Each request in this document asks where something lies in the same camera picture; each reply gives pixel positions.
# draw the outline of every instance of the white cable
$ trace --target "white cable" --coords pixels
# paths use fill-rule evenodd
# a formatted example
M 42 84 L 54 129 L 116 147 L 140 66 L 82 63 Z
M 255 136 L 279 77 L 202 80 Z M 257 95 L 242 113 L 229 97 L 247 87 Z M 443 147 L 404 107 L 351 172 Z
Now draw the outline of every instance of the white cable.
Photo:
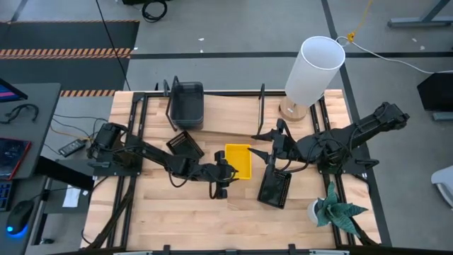
M 348 41 L 348 39 L 344 36 L 339 36 L 337 38 L 337 42 L 338 42 L 338 39 L 346 39 Z M 453 70 L 448 70 L 448 71 L 441 71 L 441 72 L 429 72 L 429 71 L 425 71 L 425 70 L 421 70 L 420 68 L 416 67 L 416 66 L 413 66 L 412 64 L 409 64 L 409 63 L 406 63 L 404 61 L 401 61 L 401 60 L 397 60 L 397 59 L 388 59 L 386 57 L 382 57 L 381 55 L 378 55 L 370 50 L 367 50 L 365 48 L 363 48 L 362 46 L 358 45 L 357 43 L 355 42 L 351 42 L 355 47 L 358 47 L 359 49 L 363 50 L 364 52 L 368 52 L 378 58 L 382 58 L 383 60 L 387 60 L 387 61 L 390 61 L 390 62 L 398 62 L 398 63 L 401 63 L 401 64 L 405 64 L 406 66 L 409 66 L 409 67 L 412 67 L 414 68 L 415 70 L 419 71 L 419 72 L 422 72 L 424 74 L 435 74 L 435 73 L 450 73 L 450 72 L 453 72 Z

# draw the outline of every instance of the gray floor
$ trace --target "gray floor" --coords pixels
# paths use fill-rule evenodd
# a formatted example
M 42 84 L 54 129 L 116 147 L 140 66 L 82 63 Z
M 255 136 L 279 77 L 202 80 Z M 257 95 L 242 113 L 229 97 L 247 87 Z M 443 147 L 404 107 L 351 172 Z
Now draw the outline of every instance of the gray floor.
M 99 0 L 106 19 L 140 19 L 140 12 Z M 390 30 L 389 18 L 420 16 L 437 0 L 380 0 L 369 11 L 356 42 L 377 52 L 446 52 L 453 46 L 453 29 L 416 28 Z M 0 20 L 8 20 L 19 0 L 3 0 Z M 329 0 L 339 35 L 360 22 L 365 0 Z M 453 15 L 450 3 L 442 12 Z M 93 0 L 28 0 L 20 21 L 99 20 Z M 141 22 L 134 54 L 203 52 L 296 52 L 313 35 L 329 35 L 323 8 L 315 0 L 173 0 L 162 21 Z M 347 52 L 357 52 L 347 46 Z M 453 59 L 404 59 L 433 71 L 453 69 Z M 292 58 L 231 59 L 141 59 L 131 60 L 127 78 L 133 90 L 150 90 L 156 82 L 201 81 L 206 89 L 282 89 Z M 347 59 L 352 91 L 361 116 L 371 113 L 382 101 L 397 103 L 411 115 L 408 126 L 398 132 L 380 134 L 368 142 L 370 154 L 381 164 L 375 168 L 384 213 L 395 247 L 453 250 L 453 214 L 430 184 L 430 175 L 453 164 L 450 154 L 453 124 L 434 123 L 423 110 L 416 86 L 427 75 L 381 59 Z M 331 88 L 342 89 L 339 75 Z M 57 112 L 67 115 L 108 117 L 112 98 L 62 98 Z M 87 132 L 93 121 L 62 120 Z M 54 125 L 58 130 L 76 132 Z M 72 138 L 49 133 L 46 143 L 59 148 Z M 56 156 L 48 149 L 43 154 Z M 49 246 L 31 247 L 28 254 L 71 251 L 79 246 L 84 215 L 56 215 L 49 219 L 45 235 L 55 237 Z M 61 222 L 78 222 L 59 228 Z

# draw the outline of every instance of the yellow tray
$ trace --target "yellow tray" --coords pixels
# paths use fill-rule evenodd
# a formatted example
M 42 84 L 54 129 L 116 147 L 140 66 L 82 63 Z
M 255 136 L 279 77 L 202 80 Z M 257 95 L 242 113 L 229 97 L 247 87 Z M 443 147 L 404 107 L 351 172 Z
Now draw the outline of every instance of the yellow tray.
M 248 150 L 249 144 L 226 144 L 225 159 L 232 165 L 236 173 L 234 178 L 249 180 L 252 178 L 252 154 Z

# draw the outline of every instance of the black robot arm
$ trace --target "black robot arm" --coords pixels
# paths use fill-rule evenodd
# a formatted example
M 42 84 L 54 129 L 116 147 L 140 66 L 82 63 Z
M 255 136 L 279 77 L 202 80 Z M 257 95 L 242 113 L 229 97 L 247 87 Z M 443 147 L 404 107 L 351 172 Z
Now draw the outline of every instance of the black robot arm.
M 290 173 L 301 171 L 308 164 L 318 164 L 320 170 L 326 174 L 339 174 L 341 167 L 346 164 L 364 164 L 369 168 L 379 162 L 354 159 L 352 150 L 380 132 L 404 128 L 408 119 L 409 115 L 403 113 L 398 106 L 385 102 L 373 114 L 357 123 L 309 135 L 297 142 L 292 138 L 286 122 L 279 119 L 276 130 L 272 129 L 266 134 L 252 137 L 257 140 L 273 141 L 273 153 L 268 155 L 256 149 L 251 151 L 263 158 L 266 163 L 269 163 L 272 157 L 306 163 L 302 168 L 287 171 Z
M 122 143 L 121 137 L 124 134 L 125 143 Z M 224 159 L 223 151 L 217 152 L 214 157 L 216 164 L 198 164 L 198 159 L 169 154 L 144 142 L 142 138 L 130 134 L 125 126 L 115 123 L 104 124 L 88 149 L 88 158 L 96 158 L 96 166 L 105 167 L 113 164 L 125 169 L 134 169 L 139 166 L 139 161 L 145 158 L 163 166 L 176 188 L 187 181 L 206 181 L 210 185 L 216 184 L 214 193 L 210 188 L 212 199 L 227 198 L 227 190 L 224 188 L 235 181 L 236 170 Z M 176 185 L 171 179 L 172 176 L 184 179 L 184 182 Z

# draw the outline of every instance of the potted plant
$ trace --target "potted plant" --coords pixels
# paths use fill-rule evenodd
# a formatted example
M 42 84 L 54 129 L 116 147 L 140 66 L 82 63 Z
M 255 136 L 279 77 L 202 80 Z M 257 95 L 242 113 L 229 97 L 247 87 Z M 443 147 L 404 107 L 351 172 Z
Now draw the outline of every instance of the potted plant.
M 368 209 L 361 208 L 352 203 L 339 203 L 337 194 L 335 193 L 335 185 L 331 181 L 328 185 L 327 198 L 318 198 L 318 200 L 313 201 L 309 205 L 307 210 L 309 219 L 317 224 L 317 227 L 333 223 L 342 230 L 360 237 L 350 218 Z

